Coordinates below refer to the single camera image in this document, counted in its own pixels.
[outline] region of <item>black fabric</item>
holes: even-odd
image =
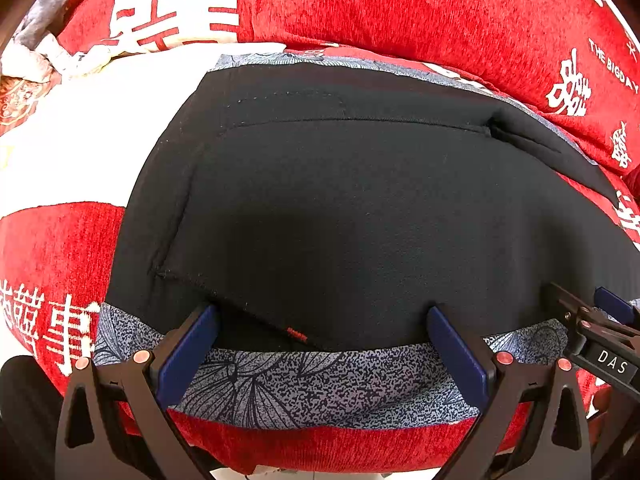
[[[616,200],[488,96],[311,64],[212,72],[140,173],[107,302],[165,333],[207,296],[337,351],[424,341],[429,301],[484,335],[545,319],[549,281],[640,297],[638,250],[555,171]],[[272,339],[223,326],[218,345]]]
[[[0,370],[0,478],[53,480],[62,396],[31,356],[9,359]],[[130,435],[143,472],[156,470],[144,439]],[[199,447],[196,460],[207,470],[222,467]]]

